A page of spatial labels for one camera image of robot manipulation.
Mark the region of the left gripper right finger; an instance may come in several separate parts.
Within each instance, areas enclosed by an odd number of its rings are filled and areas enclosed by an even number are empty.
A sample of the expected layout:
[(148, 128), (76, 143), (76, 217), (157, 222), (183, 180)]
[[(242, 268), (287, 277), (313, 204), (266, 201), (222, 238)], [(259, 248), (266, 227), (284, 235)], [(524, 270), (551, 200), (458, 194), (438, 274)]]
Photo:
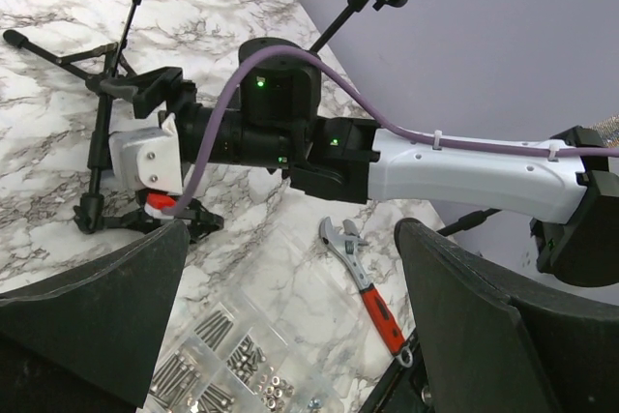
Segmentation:
[(614, 412), (618, 309), (466, 251), (415, 219), (394, 240), (438, 412)]

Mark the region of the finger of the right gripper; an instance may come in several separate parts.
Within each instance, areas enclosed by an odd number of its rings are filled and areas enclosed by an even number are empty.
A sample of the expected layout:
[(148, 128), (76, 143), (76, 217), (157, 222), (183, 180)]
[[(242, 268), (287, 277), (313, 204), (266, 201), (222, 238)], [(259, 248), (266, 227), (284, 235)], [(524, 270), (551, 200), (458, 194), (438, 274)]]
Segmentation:
[(162, 67), (131, 77), (103, 79), (100, 89), (115, 99), (133, 106), (134, 116), (149, 116), (161, 103), (180, 92), (183, 70), (179, 67)]

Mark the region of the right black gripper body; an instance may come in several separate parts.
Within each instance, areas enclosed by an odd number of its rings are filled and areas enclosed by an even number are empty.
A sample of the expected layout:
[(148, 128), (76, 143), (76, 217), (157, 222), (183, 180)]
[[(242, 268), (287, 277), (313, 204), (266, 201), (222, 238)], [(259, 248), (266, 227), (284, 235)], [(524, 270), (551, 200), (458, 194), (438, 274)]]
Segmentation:
[(198, 114), (197, 86), (191, 80), (182, 80), (165, 102), (165, 110), (158, 112), (158, 126), (161, 128), (164, 121), (174, 115), (175, 123), (179, 128), (193, 128), (195, 117)]

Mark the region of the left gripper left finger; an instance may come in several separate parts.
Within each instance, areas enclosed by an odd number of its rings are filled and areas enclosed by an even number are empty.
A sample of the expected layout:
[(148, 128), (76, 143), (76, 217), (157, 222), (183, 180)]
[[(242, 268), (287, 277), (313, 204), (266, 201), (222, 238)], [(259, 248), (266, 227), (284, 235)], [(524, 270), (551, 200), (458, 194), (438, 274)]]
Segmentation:
[(2, 294), (2, 411), (142, 408), (189, 245), (187, 227), (174, 221)]

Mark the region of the black tripod microphone stand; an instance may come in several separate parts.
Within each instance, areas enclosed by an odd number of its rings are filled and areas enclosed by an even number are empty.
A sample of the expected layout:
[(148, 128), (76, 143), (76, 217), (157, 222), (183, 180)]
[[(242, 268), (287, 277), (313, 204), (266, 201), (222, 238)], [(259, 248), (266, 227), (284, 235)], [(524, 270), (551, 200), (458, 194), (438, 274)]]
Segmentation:
[(74, 207), (74, 222), (84, 234), (93, 234), (106, 229), (128, 229), (144, 234), (170, 221), (171, 217), (164, 209), (177, 205), (181, 196), (166, 192), (142, 190), (134, 192), (138, 209), (121, 217), (107, 217), (103, 213), (104, 197), (100, 192), (103, 173), (112, 170), (109, 153), (109, 137), (112, 106), (115, 99), (100, 89), (103, 79), (114, 77), (131, 77), (137, 75), (124, 58), (126, 42), (104, 44), (91, 50), (73, 55), (56, 56), (51, 52), (31, 43), (23, 34), (9, 29), (4, 32), (5, 42), (15, 48), (23, 48), (45, 61), (82, 79), (86, 88), (99, 98), (95, 129), (91, 135), (87, 167), (90, 171), (88, 192), (80, 198)]

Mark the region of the cork-handle silver-head microphone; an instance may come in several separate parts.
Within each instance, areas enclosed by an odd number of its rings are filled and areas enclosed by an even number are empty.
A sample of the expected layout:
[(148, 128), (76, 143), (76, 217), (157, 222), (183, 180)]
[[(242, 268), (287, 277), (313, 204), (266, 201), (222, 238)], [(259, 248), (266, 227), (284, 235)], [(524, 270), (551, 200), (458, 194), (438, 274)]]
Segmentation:
[(615, 114), (590, 126), (595, 131), (604, 145), (608, 148), (617, 148), (619, 145), (619, 115)]

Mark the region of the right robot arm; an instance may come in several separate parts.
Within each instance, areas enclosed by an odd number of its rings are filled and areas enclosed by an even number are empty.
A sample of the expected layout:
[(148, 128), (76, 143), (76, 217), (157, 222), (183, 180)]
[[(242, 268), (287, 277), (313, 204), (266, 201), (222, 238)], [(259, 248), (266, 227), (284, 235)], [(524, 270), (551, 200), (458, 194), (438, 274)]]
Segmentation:
[(223, 226), (200, 203), (208, 163), (263, 167), (293, 189), (325, 200), (423, 199), (472, 204), (479, 212), (447, 228), (474, 227), (509, 211), (528, 216), (543, 274), (579, 287), (618, 281), (617, 151), (574, 127), (540, 142), (416, 133), (374, 109), (363, 118), (321, 117), (321, 79), (333, 71), (295, 44), (244, 43), (217, 104), (196, 99), (181, 69), (107, 76), (99, 91), (131, 103), (136, 118), (162, 109), (156, 127), (115, 133), (111, 165), (139, 209), (106, 228), (150, 231), (185, 221), (193, 239)]

